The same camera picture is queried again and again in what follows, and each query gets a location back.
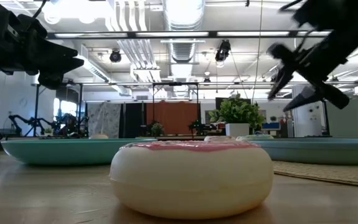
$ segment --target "woven placemat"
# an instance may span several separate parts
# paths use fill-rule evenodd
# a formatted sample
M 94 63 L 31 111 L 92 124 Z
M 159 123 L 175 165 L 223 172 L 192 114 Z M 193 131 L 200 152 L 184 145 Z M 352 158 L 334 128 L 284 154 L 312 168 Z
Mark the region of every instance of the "woven placemat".
M 358 166 L 273 162 L 275 174 L 358 186 Z

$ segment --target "white flower pot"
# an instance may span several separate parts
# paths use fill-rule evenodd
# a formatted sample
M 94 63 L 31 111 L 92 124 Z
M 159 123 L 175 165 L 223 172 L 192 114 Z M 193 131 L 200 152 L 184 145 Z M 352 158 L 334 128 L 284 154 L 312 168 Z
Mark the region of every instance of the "white flower pot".
M 249 124 L 226 124 L 226 136 L 247 136 L 249 135 Z

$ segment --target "spotlight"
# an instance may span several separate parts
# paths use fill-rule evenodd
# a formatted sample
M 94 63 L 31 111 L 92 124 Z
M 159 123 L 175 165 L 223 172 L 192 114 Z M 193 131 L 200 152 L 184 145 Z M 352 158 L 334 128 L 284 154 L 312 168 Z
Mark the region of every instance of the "spotlight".
M 118 62 L 121 61 L 121 59 L 122 59 L 122 57 L 121 57 L 121 54 L 120 54 L 120 50 L 119 49 L 113 49 L 112 54 L 110 56 L 110 60 L 113 63 L 118 63 Z
M 228 40 L 223 40 L 215 56 L 216 62 L 219 67 L 224 66 L 224 61 L 231 51 L 231 45 Z

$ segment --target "pink top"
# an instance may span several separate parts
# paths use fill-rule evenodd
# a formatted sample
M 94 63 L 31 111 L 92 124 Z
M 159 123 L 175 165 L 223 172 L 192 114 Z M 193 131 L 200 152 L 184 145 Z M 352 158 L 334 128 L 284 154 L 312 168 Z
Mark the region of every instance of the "pink top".
M 259 145 L 249 142 L 205 142 L 205 141 L 156 141 L 156 142 L 141 142 L 124 146 L 129 147 L 145 147 L 149 150 L 188 150 L 195 152 L 215 152 L 227 149 L 247 149 L 250 147 L 260 147 Z

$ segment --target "ceiling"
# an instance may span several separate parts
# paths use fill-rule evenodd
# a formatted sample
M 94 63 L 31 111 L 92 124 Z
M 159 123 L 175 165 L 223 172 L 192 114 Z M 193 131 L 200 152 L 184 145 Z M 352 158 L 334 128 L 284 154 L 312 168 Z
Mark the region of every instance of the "ceiling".
M 3 6 L 12 10 L 16 14 L 35 13 L 39 2 L 33 3 L 28 0 L 0 0 Z M 285 4 L 285 0 L 270 0 L 250 1 L 250 7 L 245 7 L 245 1 L 224 1 L 224 0 L 206 0 L 206 7 L 204 11 L 203 30 L 293 30 L 298 29 L 296 24 L 291 20 L 291 14 L 278 13 L 278 8 Z M 88 6 L 80 14 L 86 14 L 89 11 L 100 10 L 99 15 L 102 15 L 102 5 L 99 2 L 89 2 L 94 4 Z M 155 11 L 155 8 L 161 8 L 161 1 L 148 0 L 146 1 L 146 23 L 148 30 L 160 31 L 165 30 L 164 16 L 162 11 Z M 45 25 L 50 32 L 85 32 L 85 31 L 108 31 L 105 26 L 104 18 L 97 18 L 91 24 L 84 24 L 80 22 L 79 18 L 61 19 L 57 24 L 48 24 L 44 15 L 41 14 L 38 19 Z M 299 29 L 307 30 L 309 27 L 303 26 Z M 269 70 L 278 64 L 278 61 L 271 58 L 265 52 L 267 48 L 275 43 L 282 42 L 289 48 L 294 49 L 295 45 L 299 44 L 301 39 L 285 38 L 285 39 L 230 39 L 232 54 L 225 61 L 225 66 L 217 68 L 214 60 L 216 48 L 221 43 L 220 39 L 200 39 L 205 40 L 205 43 L 198 44 L 195 56 L 196 65 L 192 69 L 192 79 L 201 82 L 204 78 L 205 72 L 210 72 L 211 81 L 215 82 L 231 82 L 238 80 L 238 76 L 246 81 L 270 81 L 272 75 Z M 304 48 L 313 46 L 321 39 L 308 39 Z M 108 72 L 111 77 L 118 82 L 133 82 L 130 77 L 130 61 L 125 53 L 122 53 L 122 61 L 120 63 L 111 63 L 109 56 L 112 49 L 118 49 L 119 45 L 116 40 L 68 40 L 72 41 L 69 45 L 86 46 L 89 51 L 89 57 L 97 63 L 99 67 Z M 169 51 L 167 44 L 162 44 L 160 40 L 152 39 L 151 46 L 153 54 L 157 61 L 157 65 L 161 69 L 161 78 L 171 76 L 169 71 Z M 345 65 L 341 65 L 333 71 L 332 75 L 337 75 L 345 71 L 355 70 L 358 68 L 358 56 L 349 59 Z M 85 70 L 76 70 L 66 74 L 67 78 L 72 78 L 78 82 L 100 82 L 93 75 Z M 301 77 L 295 76 L 295 80 L 302 80 Z M 358 80 L 358 73 L 346 77 L 343 80 Z M 89 88 L 91 91 L 104 91 L 105 87 Z M 266 90 L 260 90 L 260 93 L 266 93 Z

